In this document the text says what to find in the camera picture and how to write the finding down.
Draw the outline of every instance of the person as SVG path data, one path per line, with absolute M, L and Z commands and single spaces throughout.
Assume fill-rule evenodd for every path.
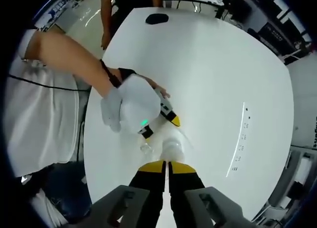
M 101 20 L 104 28 L 101 47 L 106 49 L 121 23 L 134 8 L 161 7 L 161 0 L 115 0 L 118 11 L 112 16 L 111 0 L 101 0 Z
M 124 80 L 122 69 L 108 70 Z M 4 137 L 14 176 L 30 178 L 22 192 L 49 227 L 89 213 L 84 167 L 76 157 L 91 86 L 109 102 L 114 86 L 100 60 L 66 35 L 25 32 L 7 79 Z

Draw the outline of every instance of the human hand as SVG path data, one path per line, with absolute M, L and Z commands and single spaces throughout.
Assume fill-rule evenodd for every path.
M 107 49 L 109 43 L 111 41 L 111 35 L 109 30 L 104 30 L 103 37 L 101 39 L 101 47 L 103 50 Z
M 162 88 L 161 86 L 157 85 L 156 88 L 159 89 L 160 93 L 162 93 L 164 98 L 170 98 L 170 95 L 167 93 L 165 88 Z

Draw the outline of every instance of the cable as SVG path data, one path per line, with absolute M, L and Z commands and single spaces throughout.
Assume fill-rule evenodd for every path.
M 298 58 L 297 56 L 294 56 L 294 55 L 291 55 L 290 57 L 294 57 L 295 59 L 300 59 L 300 58 Z
M 277 224 L 279 224 L 281 227 L 284 228 L 284 225 L 282 224 L 282 222 L 280 222 L 280 221 L 278 221 L 278 220 L 276 220 L 276 219 L 269 219 L 268 221 L 275 221 Z
M 293 146 L 293 147 L 297 147 L 297 148 L 303 148 L 303 149 L 316 150 L 316 149 L 314 149 L 314 148 L 312 148 L 312 147 L 297 146 L 297 145 L 292 145 L 292 144 L 291 144 L 291 146 Z
M 27 83 L 35 84 L 35 85 L 38 85 L 38 86 L 41 86 L 41 87 L 44 87 L 44 88 L 54 88 L 54 89 L 60 89 L 60 90 L 64 90 L 64 91 L 72 91 L 72 92 L 90 92 L 90 89 L 81 90 L 81 89 L 70 89 L 70 88 L 61 88 L 61 87 L 55 87 L 55 86 L 48 86 L 48 85 L 45 85 L 45 84 L 36 83 L 36 82 L 31 81 L 31 80 L 27 80 L 25 78 L 16 77 L 16 76 L 11 75 L 11 74 L 9 74 L 8 77 L 14 78 L 14 79 L 17 79 L 17 80 L 20 80 L 20 81 L 24 81 L 24 82 L 27 82 Z
M 225 14 L 225 16 L 222 17 L 222 19 L 226 19 L 226 16 L 228 15 L 229 11 L 227 10 L 227 13 Z
M 80 135 L 81 135 L 81 127 L 83 126 L 83 123 L 84 123 L 84 121 L 82 121 L 82 122 L 80 123 L 80 126 L 79 126 L 79 135 L 78 135 L 78 144 L 77 144 L 77 158 L 76 158 L 76 161 L 77 161 L 77 162 L 79 161 Z
M 194 6 L 194 9 L 195 9 L 195 12 L 196 12 L 196 6 L 195 6 L 194 2 L 192 2 L 192 5 Z

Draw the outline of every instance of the white glove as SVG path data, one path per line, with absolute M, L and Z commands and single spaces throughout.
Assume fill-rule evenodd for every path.
M 101 113 L 103 121 L 106 125 L 109 125 L 114 132 L 119 132 L 121 129 L 121 103 L 122 97 L 119 93 L 119 90 L 115 87 L 112 87 L 110 92 L 101 100 Z

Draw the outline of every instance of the floor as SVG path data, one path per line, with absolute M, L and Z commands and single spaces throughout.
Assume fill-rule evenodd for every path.
M 178 1 L 172 2 L 172 8 L 176 8 Z M 198 3 L 191 3 L 182 1 L 179 4 L 179 9 L 194 11 L 197 14 L 205 14 L 210 17 L 215 16 L 215 8 L 209 5 Z M 78 19 L 66 32 L 68 36 L 79 42 L 87 50 L 89 50 L 95 57 L 101 58 L 104 51 L 101 48 L 101 38 L 103 34 L 103 27 L 100 17 L 100 0 L 84 0 L 80 6 L 73 9 Z M 163 209 L 158 220 L 158 228 L 176 227 L 175 223 L 167 224 L 166 221 L 172 221 L 172 211 L 170 209 L 170 196 L 168 191 L 163 195 L 164 203 Z

